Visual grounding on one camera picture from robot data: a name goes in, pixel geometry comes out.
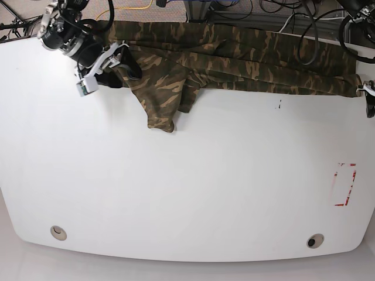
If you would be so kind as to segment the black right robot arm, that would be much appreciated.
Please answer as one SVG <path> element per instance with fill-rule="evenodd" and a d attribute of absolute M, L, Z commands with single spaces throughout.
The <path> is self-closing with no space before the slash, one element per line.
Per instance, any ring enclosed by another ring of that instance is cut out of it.
<path fill-rule="evenodd" d="M 100 27 L 93 19 L 83 19 L 88 1 L 52 1 L 45 8 L 37 38 L 45 49 L 60 50 L 76 62 L 80 81 L 95 78 L 106 68 L 123 67 L 133 80 L 142 78 L 142 70 L 125 42 L 106 45 L 101 40 L 114 23 L 114 4 L 108 1 L 110 18 Z"/>

